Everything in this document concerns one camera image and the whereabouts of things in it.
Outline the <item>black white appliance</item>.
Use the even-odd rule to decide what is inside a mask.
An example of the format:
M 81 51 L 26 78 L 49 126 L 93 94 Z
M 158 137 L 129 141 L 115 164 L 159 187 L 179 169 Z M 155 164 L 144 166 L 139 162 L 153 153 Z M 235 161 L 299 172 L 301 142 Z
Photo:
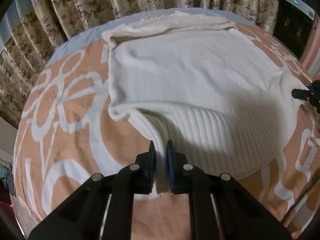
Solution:
M 314 18 L 315 10 L 308 0 L 279 0 L 273 35 L 295 57 L 300 58 L 310 36 Z

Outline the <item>white knitted sweater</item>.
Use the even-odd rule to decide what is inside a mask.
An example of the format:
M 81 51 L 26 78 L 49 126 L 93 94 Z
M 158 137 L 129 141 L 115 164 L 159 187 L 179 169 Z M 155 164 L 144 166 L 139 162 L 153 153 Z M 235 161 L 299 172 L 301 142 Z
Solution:
M 108 44 L 108 108 L 158 152 L 176 150 L 210 174 L 253 174 L 288 144 L 304 88 L 225 18 L 175 13 L 121 24 Z

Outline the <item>light blue sheer curtain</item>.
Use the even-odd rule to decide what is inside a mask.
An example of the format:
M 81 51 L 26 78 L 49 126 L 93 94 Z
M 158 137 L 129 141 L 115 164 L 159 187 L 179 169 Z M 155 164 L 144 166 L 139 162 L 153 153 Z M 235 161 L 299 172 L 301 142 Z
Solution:
M 34 10 L 37 0 L 1 0 L 1 47 L 11 37 L 11 31 L 21 18 Z

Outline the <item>floral beige curtain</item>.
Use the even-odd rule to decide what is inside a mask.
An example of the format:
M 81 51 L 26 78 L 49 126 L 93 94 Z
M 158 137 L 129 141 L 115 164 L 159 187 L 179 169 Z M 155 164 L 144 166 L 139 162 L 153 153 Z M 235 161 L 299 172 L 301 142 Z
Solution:
M 17 127 L 54 50 L 79 33 L 127 15 L 169 8 L 233 12 L 273 33 L 279 0 L 37 0 L 1 47 L 1 118 Z

